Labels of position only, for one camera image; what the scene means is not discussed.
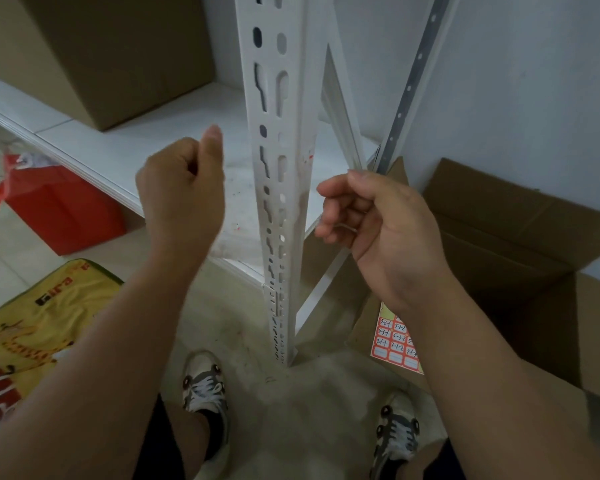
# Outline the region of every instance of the white shelf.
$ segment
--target white shelf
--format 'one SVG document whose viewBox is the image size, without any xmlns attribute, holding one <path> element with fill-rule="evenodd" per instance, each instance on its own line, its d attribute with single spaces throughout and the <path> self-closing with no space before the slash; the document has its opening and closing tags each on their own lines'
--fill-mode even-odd
<svg viewBox="0 0 600 480">
<path fill-rule="evenodd" d="M 147 156 L 172 141 L 200 138 L 216 123 L 224 133 L 226 218 L 223 236 L 231 246 L 225 264 L 264 282 L 253 167 L 248 140 L 244 95 L 213 82 L 111 130 L 100 132 L 71 120 L 45 104 L 0 81 L 0 124 L 49 154 L 122 204 L 142 214 L 134 177 Z M 363 139 L 366 156 L 377 144 Z M 322 213 L 315 187 L 344 173 L 347 162 L 327 123 L 319 123 L 309 205 L 307 232 Z"/>
</svg>

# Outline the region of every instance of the yellow bag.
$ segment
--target yellow bag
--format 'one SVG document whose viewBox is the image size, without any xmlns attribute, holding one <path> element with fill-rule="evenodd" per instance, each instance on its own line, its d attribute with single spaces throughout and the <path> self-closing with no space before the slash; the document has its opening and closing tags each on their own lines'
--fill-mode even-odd
<svg viewBox="0 0 600 480">
<path fill-rule="evenodd" d="M 76 259 L 0 307 L 0 421 L 71 353 L 121 284 L 96 263 Z"/>
</svg>

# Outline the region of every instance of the sticker label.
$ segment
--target sticker label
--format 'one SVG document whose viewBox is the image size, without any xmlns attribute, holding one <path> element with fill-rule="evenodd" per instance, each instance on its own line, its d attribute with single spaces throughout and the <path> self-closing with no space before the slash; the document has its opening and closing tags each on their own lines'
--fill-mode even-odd
<svg viewBox="0 0 600 480">
<path fill-rule="evenodd" d="M 384 303 L 378 314 L 371 357 L 424 374 L 407 327 Z"/>
</svg>

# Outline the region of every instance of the sneaker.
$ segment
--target sneaker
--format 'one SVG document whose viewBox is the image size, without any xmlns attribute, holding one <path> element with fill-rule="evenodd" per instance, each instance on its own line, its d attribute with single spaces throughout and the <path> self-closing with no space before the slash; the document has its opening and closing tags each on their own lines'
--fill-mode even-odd
<svg viewBox="0 0 600 480">
<path fill-rule="evenodd" d="M 403 392 L 394 392 L 380 410 L 370 480 L 380 480 L 388 462 L 402 463 L 412 459 L 418 448 L 419 435 L 420 425 L 409 396 Z"/>
<path fill-rule="evenodd" d="M 202 464 L 197 479 L 214 479 L 222 475 L 229 460 L 229 408 L 224 396 L 224 379 L 219 361 L 209 352 L 190 355 L 184 366 L 182 407 L 195 413 L 208 410 L 218 413 L 223 423 L 222 443 L 218 451 Z"/>
</svg>

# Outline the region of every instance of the white shoelace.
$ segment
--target white shoelace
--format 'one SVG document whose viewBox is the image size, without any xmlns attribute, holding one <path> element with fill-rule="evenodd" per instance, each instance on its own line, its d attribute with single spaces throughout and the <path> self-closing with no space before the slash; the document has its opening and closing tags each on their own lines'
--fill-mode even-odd
<svg viewBox="0 0 600 480">
<path fill-rule="evenodd" d="M 407 455 L 411 455 L 415 449 L 415 441 L 416 438 L 411 425 L 405 426 L 398 421 L 392 421 L 387 450 L 406 452 Z"/>
<path fill-rule="evenodd" d="M 212 403 L 216 405 L 217 412 L 222 408 L 224 396 L 222 391 L 222 382 L 216 382 L 211 376 L 207 376 L 200 382 L 192 384 L 189 388 L 191 392 L 191 401 L 189 402 L 189 411 L 197 411 L 203 404 Z"/>
</svg>

